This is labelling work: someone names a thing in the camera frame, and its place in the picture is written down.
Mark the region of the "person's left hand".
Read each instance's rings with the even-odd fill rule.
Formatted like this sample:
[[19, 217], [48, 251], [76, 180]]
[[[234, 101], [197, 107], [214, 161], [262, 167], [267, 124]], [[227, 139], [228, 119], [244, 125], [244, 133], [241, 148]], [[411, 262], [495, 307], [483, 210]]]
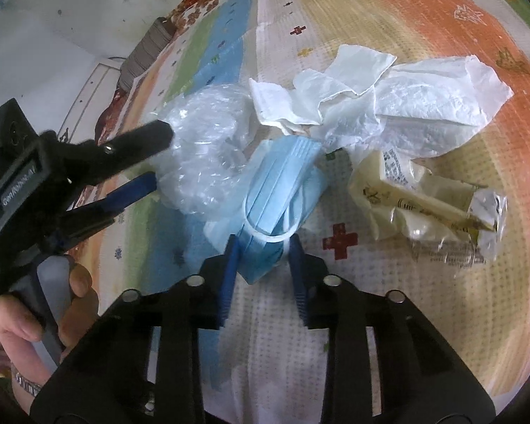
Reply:
[[[70, 271], [74, 293], [69, 309], [58, 324], [58, 336], [68, 355], [98, 318], [98, 297], [89, 271], [75, 264]], [[43, 337], [43, 327], [19, 300], [0, 296], [0, 343], [13, 367], [28, 382], [44, 386], [51, 372], [37, 355], [33, 345]]]

